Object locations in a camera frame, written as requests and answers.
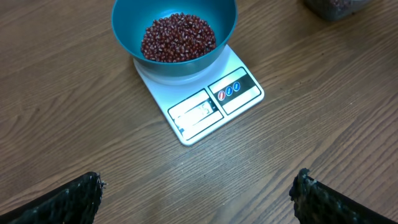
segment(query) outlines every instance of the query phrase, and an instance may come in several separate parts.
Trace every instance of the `pile of red beans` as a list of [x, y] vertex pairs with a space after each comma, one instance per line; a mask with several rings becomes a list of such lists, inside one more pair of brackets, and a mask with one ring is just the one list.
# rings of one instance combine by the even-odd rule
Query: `pile of red beans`
[[208, 23], [197, 16], [172, 14], [155, 20], [146, 29], [141, 52], [156, 62], [185, 62], [216, 48], [216, 37]]

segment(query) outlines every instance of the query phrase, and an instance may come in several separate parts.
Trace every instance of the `kitchen scale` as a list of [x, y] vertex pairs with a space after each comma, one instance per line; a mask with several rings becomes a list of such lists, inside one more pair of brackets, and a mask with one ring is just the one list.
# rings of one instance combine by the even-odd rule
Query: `kitchen scale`
[[186, 77], [136, 69], [182, 144], [191, 146], [264, 99], [264, 90], [227, 45], [209, 67]]

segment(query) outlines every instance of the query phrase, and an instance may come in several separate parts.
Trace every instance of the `blue button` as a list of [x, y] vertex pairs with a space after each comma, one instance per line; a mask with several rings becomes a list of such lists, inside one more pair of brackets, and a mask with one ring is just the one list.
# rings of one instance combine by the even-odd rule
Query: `blue button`
[[241, 84], [239, 82], [234, 82], [234, 91], [239, 91], [241, 89]]
[[233, 92], [232, 91], [232, 87], [230, 87], [230, 86], [225, 89], [225, 93], [226, 93], [227, 96], [231, 96], [232, 92]]
[[218, 99], [223, 101], [225, 99], [225, 92], [223, 90], [218, 92]]

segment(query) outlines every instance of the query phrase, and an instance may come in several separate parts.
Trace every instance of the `teal plastic bowl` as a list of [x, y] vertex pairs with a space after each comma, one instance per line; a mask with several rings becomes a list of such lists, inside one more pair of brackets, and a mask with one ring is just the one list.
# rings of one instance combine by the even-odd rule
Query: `teal plastic bowl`
[[[187, 62], [163, 63], [144, 58], [141, 41], [146, 28], [155, 19], [181, 12], [199, 16], [209, 23], [216, 36], [216, 49]], [[120, 44], [143, 67], [168, 77], [191, 75], [211, 65], [225, 48], [237, 21], [235, 0], [116, 0], [112, 12], [113, 32]]]

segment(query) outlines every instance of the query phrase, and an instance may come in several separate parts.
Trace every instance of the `wood grain surface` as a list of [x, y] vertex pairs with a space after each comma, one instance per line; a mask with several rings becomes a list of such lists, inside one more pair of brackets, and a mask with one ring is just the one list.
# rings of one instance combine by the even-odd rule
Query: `wood grain surface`
[[301, 1], [238, 5], [229, 44], [266, 99], [184, 147], [114, 38], [113, 0], [2, 0], [0, 214], [95, 171], [96, 223], [298, 223], [307, 167], [398, 221], [398, 1], [333, 23]]

